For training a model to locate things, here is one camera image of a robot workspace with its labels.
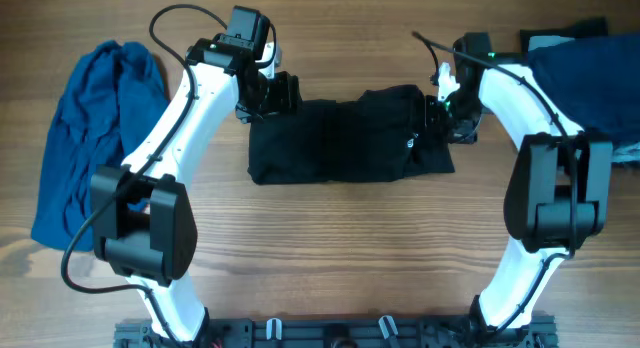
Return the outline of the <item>black polo shirt with logo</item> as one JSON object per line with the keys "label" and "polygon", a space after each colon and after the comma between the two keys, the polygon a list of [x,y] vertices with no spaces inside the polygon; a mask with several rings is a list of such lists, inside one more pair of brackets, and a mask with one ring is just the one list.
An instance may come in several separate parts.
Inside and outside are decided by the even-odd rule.
{"label": "black polo shirt with logo", "polygon": [[248,174],[258,185],[282,185],[452,173],[434,110],[434,98],[415,85],[368,90],[355,101],[305,101],[293,115],[252,124]]}

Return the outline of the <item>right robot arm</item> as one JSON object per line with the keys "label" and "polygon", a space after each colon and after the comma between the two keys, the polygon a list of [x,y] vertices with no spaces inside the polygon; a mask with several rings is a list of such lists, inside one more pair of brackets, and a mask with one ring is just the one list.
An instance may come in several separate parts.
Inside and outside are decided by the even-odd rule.
{"label": "right robot arm", "polygon": [[495,52],[486,33],[466,33],[447,52],[438,98],[471,98],[499,118],[517,148],[503,203],[509,239],[474,309],[486,340],[530,325],[551,276],[599,234],[608,211],[611,141],[560,112],[519,56]]}

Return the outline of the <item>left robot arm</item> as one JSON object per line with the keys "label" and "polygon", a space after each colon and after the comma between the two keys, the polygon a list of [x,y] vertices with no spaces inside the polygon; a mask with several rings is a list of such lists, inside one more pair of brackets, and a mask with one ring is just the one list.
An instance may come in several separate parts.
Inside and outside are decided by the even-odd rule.
{"label": "left robot arm", "polygon": [[188,273],[198,237],[188,189],[228,115],[247,124],[296,112],[298,81],[278,71],[280,59],[270,20],[234,7],[224,32],[181,57],[182,86],[149,135],[120,167],[92,176],[94,254],[139,291],[151,315],[142,338],[153,346],[204,343],[208,312]]}

